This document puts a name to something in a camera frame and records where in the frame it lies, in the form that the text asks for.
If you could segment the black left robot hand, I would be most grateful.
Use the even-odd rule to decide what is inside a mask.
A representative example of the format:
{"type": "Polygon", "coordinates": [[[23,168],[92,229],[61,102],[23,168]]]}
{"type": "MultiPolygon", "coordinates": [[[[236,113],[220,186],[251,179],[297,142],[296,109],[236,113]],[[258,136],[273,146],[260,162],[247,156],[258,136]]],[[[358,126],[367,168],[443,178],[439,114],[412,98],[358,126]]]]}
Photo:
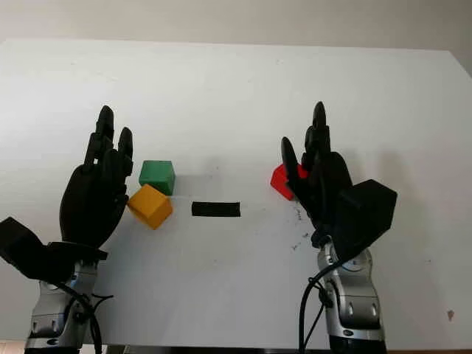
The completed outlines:
{"type": "Polygon", "coordinates": [[[124,127],[114,147],[114,112],[103,106],[85,158],[69,179],[60,204],[63,241],[101,247],[116,229],[128,202],[126,178],[133,169],[133,137],[124,127]]]}

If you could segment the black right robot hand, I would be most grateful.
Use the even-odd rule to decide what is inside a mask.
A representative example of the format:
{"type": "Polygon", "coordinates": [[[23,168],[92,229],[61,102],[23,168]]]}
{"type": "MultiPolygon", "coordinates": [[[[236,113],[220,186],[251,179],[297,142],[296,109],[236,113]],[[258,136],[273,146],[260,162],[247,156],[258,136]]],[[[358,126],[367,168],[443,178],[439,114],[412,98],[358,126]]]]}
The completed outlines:
{"type": "Polygon", "coordinates": [[[298,163],[293,145],[286,136],[281,141],[281,153],[287,186],[307,212],[315,228],[312,244],[319,248],[333,232],[338,194],[353,185],[345,160],[331,150],[323,102],[315,105],[313,122],[305,133],[302,163],[298,163]],[[298,166],[308,173],[307,177],[301,177],[298,166]]]}

